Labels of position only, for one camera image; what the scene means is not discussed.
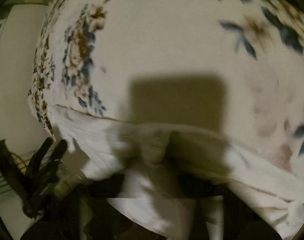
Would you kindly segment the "white pants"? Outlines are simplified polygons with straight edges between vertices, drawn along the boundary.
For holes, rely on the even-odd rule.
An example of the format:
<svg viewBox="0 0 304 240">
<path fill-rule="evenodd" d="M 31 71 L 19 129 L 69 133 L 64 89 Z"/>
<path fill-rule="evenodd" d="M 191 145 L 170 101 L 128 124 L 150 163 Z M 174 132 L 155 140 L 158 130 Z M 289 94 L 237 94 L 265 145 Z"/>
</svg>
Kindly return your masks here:
<svg viewBox="0 0 304 240">
<path fill-rule="evenodd" d="M 95 118 L 60 106 L 49 118 L 83 152 L 80 169 L 100 180 L 121 172 L 120 193 L 109 203 L 130 220 L 168 239 L 293 239 L 304 226 L 304 182 L 251 148 L 206 129 L 131 124 Z"/>
</svg>

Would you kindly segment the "floral checkered fleece blanket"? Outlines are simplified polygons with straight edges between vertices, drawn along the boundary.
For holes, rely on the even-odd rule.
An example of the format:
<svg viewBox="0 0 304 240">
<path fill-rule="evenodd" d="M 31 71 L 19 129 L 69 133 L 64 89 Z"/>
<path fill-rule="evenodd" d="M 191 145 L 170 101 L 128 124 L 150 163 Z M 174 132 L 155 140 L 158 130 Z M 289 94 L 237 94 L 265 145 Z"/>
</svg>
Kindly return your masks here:
<svg viewBox="0 0 304 240">
<path fill-rule="evenodd" d="M 304 180 L 304 13 L 285 0 L 52 0 L 28 93 L 98 118 L 198 126 Z"/>
</svg>

